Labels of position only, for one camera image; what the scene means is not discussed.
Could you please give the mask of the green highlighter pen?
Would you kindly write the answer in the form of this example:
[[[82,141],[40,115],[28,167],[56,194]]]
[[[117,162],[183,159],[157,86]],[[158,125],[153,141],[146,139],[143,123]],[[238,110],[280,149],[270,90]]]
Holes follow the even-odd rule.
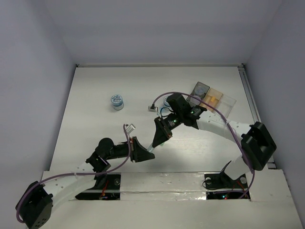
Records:
[[[152,153],[153,150],[154,150],[153,144],[150,144],[149,147],[147,148],[147,151]]]

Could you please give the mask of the blue splash lid jar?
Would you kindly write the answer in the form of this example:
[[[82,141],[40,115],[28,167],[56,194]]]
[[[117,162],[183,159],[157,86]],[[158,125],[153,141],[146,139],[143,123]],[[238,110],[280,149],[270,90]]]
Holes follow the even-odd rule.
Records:
[[[111,97],[111,104],[114,110],[122,110],[124,108],[123,98],[119,94],[115,94]]]
[[[164,105],[165,107],[170,107],[170,105],[169,105],[167,99],[168,99],[168,96],[165,96],[164,99],[163,99],[163,105]]]

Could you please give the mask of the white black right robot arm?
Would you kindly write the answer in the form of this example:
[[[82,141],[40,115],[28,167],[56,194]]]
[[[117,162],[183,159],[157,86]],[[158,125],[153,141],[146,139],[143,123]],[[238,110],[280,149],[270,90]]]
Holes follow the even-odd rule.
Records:
[[[241,155],[229,161],[219,173],[205,175],[206,188],[209,190],[232,188],[244,174],[263,170],[277,149],[261,122],[251,125],[229,121],[217,109],[211,112],[199,105],[190,106],[183,93],[168,93],[167,103],[172,112],[166,118],[155,118],[156,131],[149,152],[169,140],[173,135],[172,130],[181,124],[230,140],[241,151]]]

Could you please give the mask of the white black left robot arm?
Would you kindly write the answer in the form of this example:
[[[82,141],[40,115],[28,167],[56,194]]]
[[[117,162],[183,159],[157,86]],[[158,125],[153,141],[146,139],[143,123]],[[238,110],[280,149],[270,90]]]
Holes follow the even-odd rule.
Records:
[[[124,158],[123,163],[128,159],[143,162],[155,158],[153,149],[153,146],[143,147],[137,137],[128,138],[118,145],[110,138],[103,138],[91,156],[72,172],[31,183],[15,207],[17,220],[29,229],[39,229],[66,201],[92,187],[103,187],[107,174],[122,167],[119,164],[111,169],[110,159]]]

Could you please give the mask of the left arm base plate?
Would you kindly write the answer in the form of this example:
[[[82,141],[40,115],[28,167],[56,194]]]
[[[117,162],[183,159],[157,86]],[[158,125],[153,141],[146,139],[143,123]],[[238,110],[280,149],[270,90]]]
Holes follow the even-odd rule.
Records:
[[[120,200],[121,174],[102,175],[95,185],[75,196],[76,200]]]

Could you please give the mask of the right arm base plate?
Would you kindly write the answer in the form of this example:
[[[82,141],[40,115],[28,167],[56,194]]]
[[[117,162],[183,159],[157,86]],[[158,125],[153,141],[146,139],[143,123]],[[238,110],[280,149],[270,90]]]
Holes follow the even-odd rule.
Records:
[[[250,199],[246,174],[241,174],[236,179],[230,178],[225,173],[229,164],[230,162],[220,172],[204,175],[202,186],[207,191],[207,199]]]

